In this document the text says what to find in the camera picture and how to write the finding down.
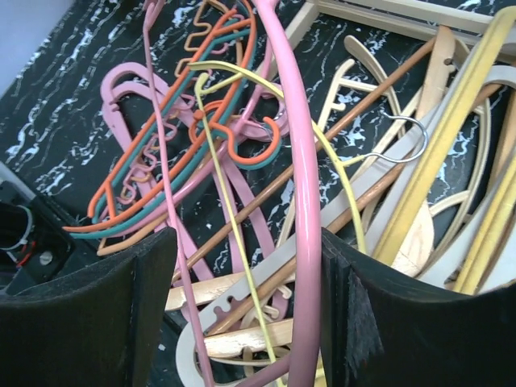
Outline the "orange plastic hanger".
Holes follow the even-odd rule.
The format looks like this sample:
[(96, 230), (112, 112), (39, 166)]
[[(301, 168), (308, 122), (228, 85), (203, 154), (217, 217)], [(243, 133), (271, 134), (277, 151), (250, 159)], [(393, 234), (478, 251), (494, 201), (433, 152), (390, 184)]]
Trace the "orange plastic hanger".
[[(252, 7), (249, 2), (248, 4), (250, 13), (256, 20)], [(235, 65), (238, 69), (249, 70), (255, 59), (256, 42), (250, 66), (238, 64), (236, 44), (235, 41), (229, 42), (227, 50), (235, 49)], [(229, 159), (237, 168), (256, 170), (269, 164), (281, 148), (284, 133), (278, 118), (267, 117), (262, 122), (251, 118), (261, 92), (253, 94), (244, 110), (236, 111), (247, 84), (245, 79), (230, 77), (215, 85), (214, 90), (221, 94), (219, 100), (201, 104), (195, 96), (194, 82), (200, 76), (209, 76), (213, 70), (210, 57), (224, 52), (211, 53), (205, 60), (194, 61), (186, 66), (193, 72), (193, 80), (184, 91), (194, 98), (193, 131), (180, 120), (174, 119), (172, 123), (177, 126), (177, 133), (172, 139), (166, 139), (170, 130), (162, 124), (161, 108), (156, 97), (149, 100), (138, 94), (127, 94), (118, 101), (131, 137), (136, 137), (142, 126), (151, 117), (156, 117), (159, 147), (153, 151), (157, 163), (152, 175), (156, 181), (164, 183), (165, 195), (172, 192), (177, 198), (181, 198), (203, 180), (210, 173), (210, 167), (204, 164), (210, 150), (220, 152), (223, 160)], [(150, 60), (141, 65), (148, 70), (149, 75), (155, 75)], [(88, 218), (88, 225), (69, 226), (67, 232), (76, 239), (95, 239), (89, 233), (101, 226), (94, 224), (89, 215)]]

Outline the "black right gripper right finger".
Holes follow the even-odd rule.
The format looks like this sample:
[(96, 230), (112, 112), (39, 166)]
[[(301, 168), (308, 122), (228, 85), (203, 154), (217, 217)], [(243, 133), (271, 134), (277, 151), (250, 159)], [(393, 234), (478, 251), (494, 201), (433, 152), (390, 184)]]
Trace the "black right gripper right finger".
[(330, 386), (512, 386), (515, 288), (466, 296), (322, 232), (321, 352)]

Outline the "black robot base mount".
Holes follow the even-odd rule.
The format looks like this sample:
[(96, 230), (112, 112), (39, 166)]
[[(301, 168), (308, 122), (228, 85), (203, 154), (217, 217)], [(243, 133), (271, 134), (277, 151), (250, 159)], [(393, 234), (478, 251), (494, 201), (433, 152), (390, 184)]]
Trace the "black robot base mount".
[(1, 164), (1, 294), (15, 295), (87, 265), (57, 208)]

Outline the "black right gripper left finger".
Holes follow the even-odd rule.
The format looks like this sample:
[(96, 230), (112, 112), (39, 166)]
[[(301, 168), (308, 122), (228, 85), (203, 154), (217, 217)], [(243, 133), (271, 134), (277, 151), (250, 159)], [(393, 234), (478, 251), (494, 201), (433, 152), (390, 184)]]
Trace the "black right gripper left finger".
[(1, 296), (3, 386), (144, 386), (177, 258), (172, 228)]

